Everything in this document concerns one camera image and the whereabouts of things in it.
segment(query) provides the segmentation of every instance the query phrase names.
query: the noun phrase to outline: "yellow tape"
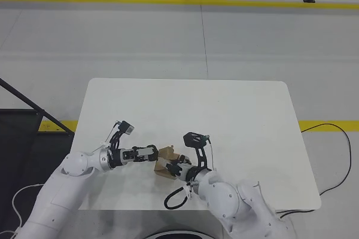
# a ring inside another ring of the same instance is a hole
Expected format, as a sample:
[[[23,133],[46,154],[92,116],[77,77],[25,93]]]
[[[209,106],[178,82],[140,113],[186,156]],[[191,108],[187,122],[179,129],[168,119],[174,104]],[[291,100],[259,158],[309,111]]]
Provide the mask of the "yellow tape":
[[[320,8],[359,10],[359,4],[304,2],[266,2],[240,0],[0,0],[0,2],[86,2],[86,3],[124,3],[124,4],[177,4],[177,5],[219,5],[236,7],[279,7],[279,8]]]
[[[67,121],[61,121],[65,126],[67,126],[70,130],[76,131],[77,128],[77,120],[67,120]],[[315,120],[301,120],[299,121],[299,127],[300,130],[305,130],[307,128],[310,128],[312,126],[322,124],[322,123],[332,123],[336,124],[345,131],[359,131],[359,120],[353,120],[353,121],[341,121],[341,120],[334,120],[334,121],[315,121]],[[39,131],[47,131],[47,132],[58,132],[58,131],[64,131],[60,127],[58,127],[56,124],[54,124],[52,121],[43,121],[40,125]],[[314,128],[310,131],[340,131],[338,128],[330,126],[330,125],[324,125],[317,128]]]

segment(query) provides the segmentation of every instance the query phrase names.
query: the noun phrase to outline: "concrete floor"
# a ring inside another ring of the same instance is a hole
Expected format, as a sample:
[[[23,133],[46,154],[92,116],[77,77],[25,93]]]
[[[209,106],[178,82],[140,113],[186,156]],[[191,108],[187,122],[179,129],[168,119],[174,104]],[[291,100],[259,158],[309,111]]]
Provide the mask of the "concrete floor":
[[[284,81],[299,120],[359,120],[359,11],[0,4],[0,76],[59,120],[78,119],[94,77]],[[0,88],[0,108],[25,107]],[[288,217],[292,237],[359,238],[359,132],[349,136],[348,181],[318,211]],[[340,181],[344,136],[303,137],[320,191]],[[60,238],[140,238],[173,225],[227,238],[208,212],[126,211],[80,211]]]

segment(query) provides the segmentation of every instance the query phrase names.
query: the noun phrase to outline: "black metal stand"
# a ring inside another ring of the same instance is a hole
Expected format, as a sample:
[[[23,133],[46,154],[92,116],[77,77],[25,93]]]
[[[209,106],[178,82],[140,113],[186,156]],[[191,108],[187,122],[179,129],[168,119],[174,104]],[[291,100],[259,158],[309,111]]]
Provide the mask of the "black metal stand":
[[[20,93],[18,90],[13,88],[11,85],[6,83],[3,79],[0,78],[0,86],[4,89],[8,90],[10,93],[12,93],[14,96],[25,102],[30,107],[34,108],[42,117],[47,117],[50,121],[54,122],[56,125],[61,127],[63,130],[65,130],[69,135],[74,135],[74,132],[70,130],[67,126],[63,125],[60,121],[58,121],[55,117],[51,116],[48,112],[43,110],[40,106],[36,105],[33,101],[28,99],[25,95]]]

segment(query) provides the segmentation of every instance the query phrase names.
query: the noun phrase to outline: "white table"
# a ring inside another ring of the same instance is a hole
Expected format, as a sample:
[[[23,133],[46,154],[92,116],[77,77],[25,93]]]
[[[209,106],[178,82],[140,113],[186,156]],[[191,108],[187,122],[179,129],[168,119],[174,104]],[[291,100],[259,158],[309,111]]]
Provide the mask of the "white table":
[[[283,82],[96,78],[88,85],[72,151],[97,148],[115,120],[135,127],[122,136],[122,148],[174,145],[196,164],[195,150],[182,137],[189,131],[209,134],[215,167],[226,180],[259,181],[275,209],[321,205]],[[211,166],[208,146],[205,151]],[[153,168],[151,162],[131,163],[100,175],[80,209],[165,210],[163,200],[182,182],[157,176]],[[206,207],[193,197],[180,210]]]

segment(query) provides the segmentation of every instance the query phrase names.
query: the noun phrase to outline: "brown cardboard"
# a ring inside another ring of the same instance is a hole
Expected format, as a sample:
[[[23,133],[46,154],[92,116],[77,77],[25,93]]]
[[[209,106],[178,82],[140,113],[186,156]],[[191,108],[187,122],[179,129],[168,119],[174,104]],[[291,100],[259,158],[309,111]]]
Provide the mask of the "brown cardboard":
[[[159,158],[164,158],[166,160],[177,160],[180,157],[180,154],[175,154],[174,153],[174,147],[172,146],[168,146],[162,149],[158,150],[158,157]],[[162,177],[167,177],[168,179],[175,179],[175,177],[173,177],[168,170],[163,167],[161,164],[159,164],[158,162],[156,162],[156,165],[154,166],[154,173],[156,175],[162,176]]]

